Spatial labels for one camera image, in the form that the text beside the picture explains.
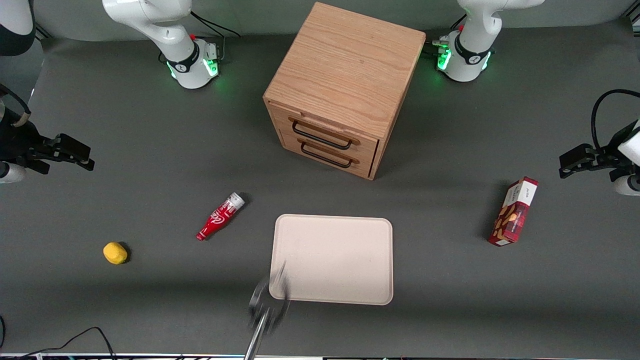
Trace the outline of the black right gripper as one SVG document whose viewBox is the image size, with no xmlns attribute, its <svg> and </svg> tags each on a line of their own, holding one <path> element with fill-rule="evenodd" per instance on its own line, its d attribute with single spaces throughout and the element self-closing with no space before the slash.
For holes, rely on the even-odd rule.
<svg viewBox="0 0 640 360">
<path fill-rule="evenodd" d="M 43 159 L 75 164 L 87 171 L 93 171 L 95 167 L 89 146 L 67 134 L 54 138 L 42 136 L 30 122 L 20 127 L 1 123 L 0 159 L 39 174 L 50 172 L 50 164 Z"/>
</svg>

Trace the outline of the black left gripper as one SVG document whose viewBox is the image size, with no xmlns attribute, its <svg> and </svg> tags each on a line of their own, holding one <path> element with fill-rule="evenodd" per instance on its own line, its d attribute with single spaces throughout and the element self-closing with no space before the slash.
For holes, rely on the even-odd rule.
<svg viewBox="0 0 640 360">
<path fill-rule="evenodd" d="M 594 147 L 599 153 L 598 158 L 604 163 L 595 161 Z M 605 146 L 600 145 L 595 130 L 594 147 L 589 144 L 580 144 L 560 155 L 559 177 L 566 179 L 572 174 L 604 170 L 608 166 L 624 170 L 627 173 L 638 173 L 640 165 L 639 121 L 634 120 L 616 132 Z"/>
</svg>

